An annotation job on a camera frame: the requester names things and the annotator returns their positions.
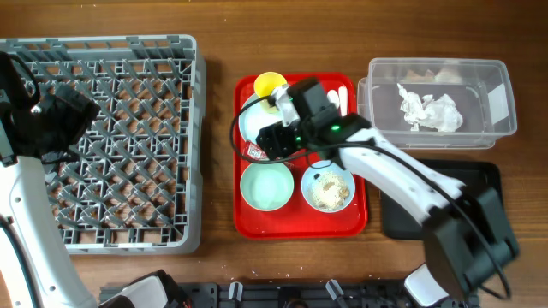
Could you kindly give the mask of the red ketchup sachet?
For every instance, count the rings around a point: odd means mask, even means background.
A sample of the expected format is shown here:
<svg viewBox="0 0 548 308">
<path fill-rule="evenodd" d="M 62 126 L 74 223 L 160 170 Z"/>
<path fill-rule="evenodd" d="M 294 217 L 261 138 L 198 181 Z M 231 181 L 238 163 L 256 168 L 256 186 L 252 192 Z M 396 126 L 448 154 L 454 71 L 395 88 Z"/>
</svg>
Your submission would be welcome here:
<svg viewBox="0 0 548 308">
<path fill-rule="evenodd" d="M 251 141 L 247 141 L 244 146 L 244 155 L 253 160 L 266 160 L 269 158 L 265 152 L 256 144 Z"/>
</svg>

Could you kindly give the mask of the light blue round plate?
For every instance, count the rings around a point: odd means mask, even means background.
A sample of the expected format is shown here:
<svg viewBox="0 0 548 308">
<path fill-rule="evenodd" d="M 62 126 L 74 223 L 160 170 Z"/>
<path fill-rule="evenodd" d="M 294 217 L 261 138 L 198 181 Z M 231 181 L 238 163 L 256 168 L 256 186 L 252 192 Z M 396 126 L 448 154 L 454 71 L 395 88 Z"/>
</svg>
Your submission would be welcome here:
<svg viewBox="0 0 548 308">
<path fill-rule="evenodd" d="M 239 116 L 238 121 L 241 137 L 245 141 L 250 141 L 255 144 L 259 131 L 263 127 L 270 126 L 281 120 L 282 117 L 279 112 L 268 113 L 260 103 L 256 103 L 242 112 Z"/>
</svg>

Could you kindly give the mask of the mint green bowl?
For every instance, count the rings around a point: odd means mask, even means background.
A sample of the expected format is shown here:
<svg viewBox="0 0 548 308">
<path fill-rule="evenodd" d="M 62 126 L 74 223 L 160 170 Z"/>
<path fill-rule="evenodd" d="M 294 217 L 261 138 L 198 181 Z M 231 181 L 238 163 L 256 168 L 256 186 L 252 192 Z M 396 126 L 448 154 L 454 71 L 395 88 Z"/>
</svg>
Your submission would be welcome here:
<svg viewBox="0 0 548 308">
<path fill-rule="evenodd" d="M 255 210 L 281 209 L 291 199 L 294 189 L 294 177 L 283 163 L 251 163 L 241 175 L 241 195 Z"/>
</svg>

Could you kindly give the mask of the yellow plastic cup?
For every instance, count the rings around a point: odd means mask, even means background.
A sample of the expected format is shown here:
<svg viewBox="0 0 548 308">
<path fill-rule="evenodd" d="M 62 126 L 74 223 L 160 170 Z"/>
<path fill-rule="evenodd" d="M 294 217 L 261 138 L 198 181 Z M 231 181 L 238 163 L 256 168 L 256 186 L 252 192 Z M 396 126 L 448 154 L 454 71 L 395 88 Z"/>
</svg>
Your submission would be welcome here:
<svg viewBox="0 0 548 308">
<path fill-rule="evenodd" d="M 276 72 L 265 72 L 255 79 L 253 89 L 255 94 L 261 98 L 270 96 L 275 88 L 285 85 L 286 83 L 286 79 L 281 74 Z M 259 105 L 267 114 L 275 114 L 278 112 L 277 107 L 275 105 L 271 106 L 267 99 L 260 101 Z"/>
</svg>

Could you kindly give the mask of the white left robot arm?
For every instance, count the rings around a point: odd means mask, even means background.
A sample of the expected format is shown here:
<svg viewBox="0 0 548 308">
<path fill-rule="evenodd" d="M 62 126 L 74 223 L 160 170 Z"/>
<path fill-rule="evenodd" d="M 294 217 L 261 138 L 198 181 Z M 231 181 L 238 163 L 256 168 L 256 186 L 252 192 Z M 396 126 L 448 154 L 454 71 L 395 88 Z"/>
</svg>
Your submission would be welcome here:
<svg viewBox="0 0 548 308">
<path fill-rule="evenodd" d="M 205 71 L 195 51 L 1 55 L 1 265 L 14 304 L 91 305 L 73 254 L 198 247 Z"/>
</svg>

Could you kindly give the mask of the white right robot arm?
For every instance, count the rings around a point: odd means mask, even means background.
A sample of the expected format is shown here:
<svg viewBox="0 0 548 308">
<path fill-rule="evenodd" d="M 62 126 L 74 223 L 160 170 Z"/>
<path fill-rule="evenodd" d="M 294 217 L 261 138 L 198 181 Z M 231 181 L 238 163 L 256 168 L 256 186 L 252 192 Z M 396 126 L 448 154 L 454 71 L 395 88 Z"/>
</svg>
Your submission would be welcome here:
<svg viewBox="0 0 548 308">
<path fill-rule="evenodd" d="M 519 245 L 493 188 L 430 169 L 356 114 L 278 121 L 261 128 L 256 142 L 272 162 L 319 154 L 372 183 L 421 226 L 426 261 L 404 280 L 417 304 L 465 300 L 477 290 L 510 299 L 503 268 Z"/>
</svg>

